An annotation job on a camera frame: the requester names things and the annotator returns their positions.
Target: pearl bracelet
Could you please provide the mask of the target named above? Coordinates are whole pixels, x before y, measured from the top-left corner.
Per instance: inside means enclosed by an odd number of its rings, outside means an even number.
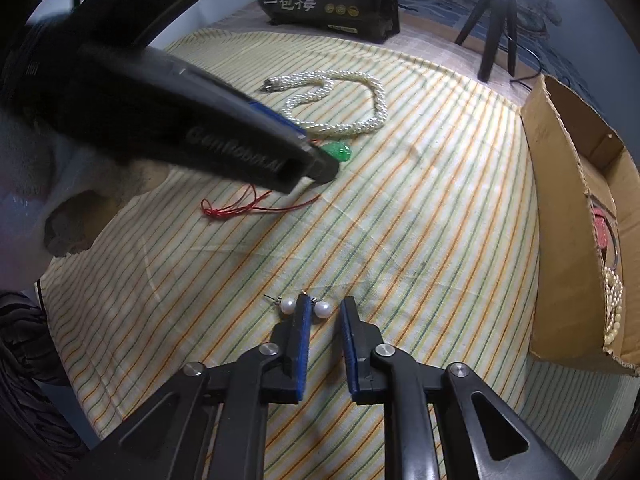
[[[335,86],[335,80],[355,81],[363,83],[371,88],[373,92],[373,106],[375,114],[373,117],[356,121],[352,124],[329,124],[315,123],[313,121],[302,121],[292,115],[292,110],[296,106],[319,101],[327,97]],[[386,106],[385,88],[380,79],[370,76],[364,72],[353,70],[316,70],[312,72],[301,72],[291,75],[270,77],[265,80],[260,90],[266,92],[281,92],[300,86],[319,86],[313,90],[296,94],[287,98],[280,113],[289,121],[297,124],[306,131],[322,135],[323,137],[347,137],[359,134],[368,134],[381,128],[388,117]]]

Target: wall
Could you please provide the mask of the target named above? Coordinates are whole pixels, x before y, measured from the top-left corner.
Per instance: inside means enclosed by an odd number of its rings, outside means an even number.
[[[254,0],[200,0],[162,31],[152,45],[164,47],[189,32],[232,14],[252,1]],[[43,0],[31,15],[31,19],[37,20],[48,14],[66,12],[70,9],[71,0]]]
[[[578,69],[640,164],[640,53],[604,0],[553,0],[562,25],[549,43]]]

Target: cardboard box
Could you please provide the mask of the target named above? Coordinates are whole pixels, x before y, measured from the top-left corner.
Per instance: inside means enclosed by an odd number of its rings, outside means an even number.
[[[530,352],[573,368],[638,376],[638,169],[596,111],[556,79],[541,76],[521,114],[540,218],[540,277]],[[596,241],[592,197],[608,210],[620,252],[616,274],[624,286],[622,320],[610,346],[604,345],[605,263]]]

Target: white pearl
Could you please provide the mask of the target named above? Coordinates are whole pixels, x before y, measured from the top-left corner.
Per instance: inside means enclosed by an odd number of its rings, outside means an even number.
[[[333,311],[333,306],[326,301],[316,301],[314,305],[314,313],[321,319],[331,316]]]
[[[280,310],[285,316],[293,314],[296,309],[296,300],[293,298],[282,298],[280,300]]]

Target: pearl earring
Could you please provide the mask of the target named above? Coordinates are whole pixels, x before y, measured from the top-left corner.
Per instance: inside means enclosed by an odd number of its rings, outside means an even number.
[[[283,298],[281,296],[278,296],[277,298],[272,298],[267,294],[265,294],[264,296],[265,298],[269,298],[271,301],[273,301],[273,303],[276,306],[279,306],[280,311],[285,316],[290,316],[290,314],[293,314],[293,312],[296,309],[296,300],[294,298],[289,298],[289,297]],[[311,298],[311,303],[314,306],[314,313],[320,319],[326,319],[329,316],[331,316],[331,314],[334,312],[334,306],[328,301],[321,301],[321,300],[316,300],[316,298]]]
[[[285,316],[290,316],[293,314],[296,309],[296,299],[295,298],[283,298],[278,296],[277,298],[272,298],[271,296],[265,297],[269,298],[276,306],[280,307],[280,310]]]

